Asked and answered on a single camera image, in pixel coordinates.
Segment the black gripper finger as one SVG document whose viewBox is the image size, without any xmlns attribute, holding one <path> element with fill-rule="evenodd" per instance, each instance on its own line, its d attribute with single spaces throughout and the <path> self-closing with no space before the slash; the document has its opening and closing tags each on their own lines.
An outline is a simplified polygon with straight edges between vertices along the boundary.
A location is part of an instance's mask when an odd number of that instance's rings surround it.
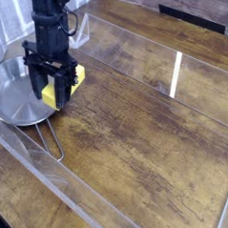
<svg viewBox="0 0 228 228">
<path fill-rule="evenodd" d="M 56 108 L 62 109 L 70 100 L 72 86 L 77 84 L 76 71 L 58 71 L 54 75 Z"/>
<path fill-rule="evenodd" d="M 48 75 L 40 66 L 29 65 L 31 85 L 37 99 L 42 98 L 42 91 L 48 84 Z"/>
</svg>

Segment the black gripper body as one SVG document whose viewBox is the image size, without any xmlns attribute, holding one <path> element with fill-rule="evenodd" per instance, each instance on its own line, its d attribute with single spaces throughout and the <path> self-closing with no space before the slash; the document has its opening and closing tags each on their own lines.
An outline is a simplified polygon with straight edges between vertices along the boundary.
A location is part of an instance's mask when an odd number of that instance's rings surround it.
<svg viewBox="0 0 228 228">
<path fill-rule="evenodd" d="M 32 80 L 55 75 L 59 69 L 52 62 L 61 65 L 62 71 L 74 73 L 76 60 L 68 53 L 69 37 L 76 30 L 69 31 L 68 12 L 64 9 L 48 12 L 34 10 L 32 20 L 35 25 L 35 42 L 24 41 L 25 64 Z"/>
</svg>

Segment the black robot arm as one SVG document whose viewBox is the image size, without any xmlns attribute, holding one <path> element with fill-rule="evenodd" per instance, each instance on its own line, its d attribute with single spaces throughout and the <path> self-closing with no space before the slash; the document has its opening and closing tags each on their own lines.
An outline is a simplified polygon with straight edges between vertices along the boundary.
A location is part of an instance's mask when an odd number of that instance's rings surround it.
<svg viewBox="0 0 228 228">
<path fill-rule="evenodd" d="M 70 55 L 68 14 L 76 17 L 66 5 L 70 0 L 31 0 L 31 18 L 35 25 L 35 42 L 25 40 L 24 64 L 28 67 L 31 85 L 37 99 L 53 77 L 54 100 L 62 109 L 70 100 L 72 86 L 77 83 L 77 61 Z"/>
</svg>

